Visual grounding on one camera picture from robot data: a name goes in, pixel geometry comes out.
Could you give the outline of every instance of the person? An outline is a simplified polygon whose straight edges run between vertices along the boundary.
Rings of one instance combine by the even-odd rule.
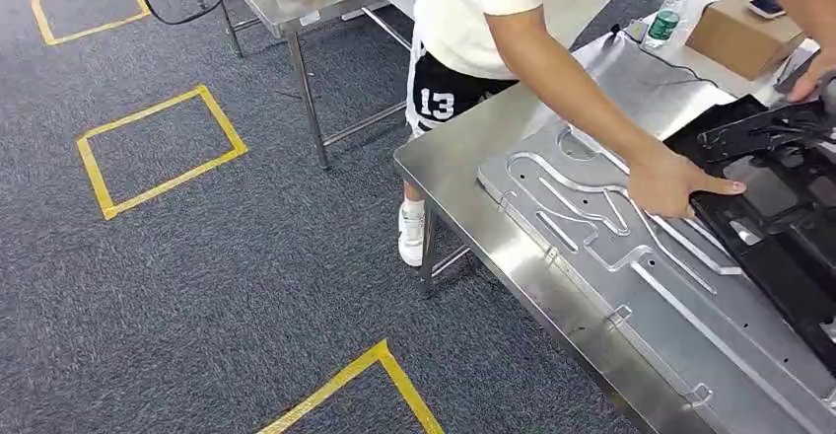
[[[579,33],[605,1],[590,6],[577,0],[418,0],[407,81],[406,117],[412,137],[519,80],[555,112],[626,160],[629,195],[648,212],[692,217],[691,192],[744,192],[744,184],[703,173],[634,124],[568,52],[565,46],[572,35],[563,37],[561,44],[550,34],[560,30],[554,28],[555,18],[575,21],[580,27],[574,33]],[[822,48],[790,93],[790,100],[798,101],[814,89],[821,75],[836,68],[836,0],[779,1]],[[571,16],[585,13],[584,9],[592,9],[589,18]],[[398,211],[398,250],[411,266],[420,266],[422,259],[421,199],[405,182]]]

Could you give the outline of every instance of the gray carpet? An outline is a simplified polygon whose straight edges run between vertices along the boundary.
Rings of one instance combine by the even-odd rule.
[[[56,36],[135,7],[67,1],[44,5]],[[170,19],[196,9],[152,1]],[[616,0],[579,41],[660,1]],[[241,34],[238,59],[216,15],[57,46],[30,0],[0,0],[0,20],[0,432],[254,432],[384,338],[446,432],[634,432],[477,262],[419,297],[395,245],[391,153],[407,130],[393,117],[331,148],[321,171],[287,48],[264,29]],[[406,54],[368,19],[303,48],[326,131],[401,100]],[[106,221],[76,138],[198,84],[249,151]],[[118,202],[218,156],[220,133],[193,101],[91,146]],[[377,366],[289,432],[420,426]]]

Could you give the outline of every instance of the white sock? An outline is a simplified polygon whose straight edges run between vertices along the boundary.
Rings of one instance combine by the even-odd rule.
[[[421,218],[424,215],[424,201],[409,200],[404,197],[403,213],[412,218]]]

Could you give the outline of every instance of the black component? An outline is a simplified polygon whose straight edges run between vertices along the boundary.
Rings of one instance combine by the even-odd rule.
[[[621,26],[620,26],[620,25],[618,25],[618,24],[616,24],[615,26],[613,26],[613,27],[610,29],[610,31],[611,31],[612,33],[617,34],[617,32],[615,31],[615,27],[618,27],[618,30],[620,31],[620,30],[621,30]],[[635,38],[633,38],[632,36],[630,36],[630,35],[626,35],[626,34],[625,34],[625,35],[624,35],[624,37],[626,37],[627,39],[630,39],[631,41],[635,42],[635,43],[639,46],[639,50],[640,50],[640,51],[642,51],[643,53],[645,53],[645,54],[647,54],[647,55],[651,56],[653,59],[655,59],[656,61],[661,62],[661,63],[662,63],[662,64],[664,64],[665,66],[667,66],[667,67],[669,67],[669,68],[671,68],[671,69],[681,69],[681,70],[683,70],[683,71],[687,71],[687,72],[688,72],[688,73],[690,73],[692,76],[694,76],[694,81],[693,81],[693,82],[705,82],[705,83],[711,84],[712,86],[714,86],[714,87],[716,87],[716,88],[720,89],[720,86],[718,86],[716,82],[712,81],[711,79],[706,79],[706,78],[704,78],[704,77],[700,77],[700,76],[699,76],[699,74],[697,74],[697,73],[696,73],[696,71],[694,71],[694,70],[693,70],[693,69],[691,69],[690,67],[688,67],[688,66],[682,66],[682,65],[679,65],[679,64],[673,64],[672,62],[670,62],[670,61],[668,61],[668,60],[666,60],[666,59],[662,58],[661,56],[657,56],[657,55],[655,55],[655,54],[653,54],[653,53],[651,53],[651,52],[647,51],[646,49],[644,49],[644,48],[642,47],[642,43],[641,43],[640,41],[636,41],[636,39],[635,39]]]
[[[836,154],[812,139],[823,129],[811,119],[823,119],[818,106],[803,106],[767,111],[746,96],[709,108],[666,144],[710,175],[747,184],[739,196],[694,193],[691,204],[836,375],[836,344],[822,328],[836,316]],[[750,133],[763,127],[778,130],[768,142]],[[785,134],[798,139],[786,141]],[[717,136],[726,144],[719,146]]]
[[[794,104],[764,111],[697,135],[709,163],[730,160],[756,151],[775,150],[794,142],[831,141],[836,116],[823,101]]]

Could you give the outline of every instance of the finger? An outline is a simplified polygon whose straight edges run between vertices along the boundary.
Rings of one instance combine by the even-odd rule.
[[[812,91],[815,90],[816,83],[818,82],[818,68],[810,67],[807,72],[799,77],[796,81],[796,85],[793,87],[793,91],[787,96],[787,100],[790,102],[798,102],[803,101],[807,98]]]
[[[729,181],[713,176],[704,175],[702,185],[696,190],[706,190],[714,194],[738,195],[746,191],[746,184],[739,181]]]

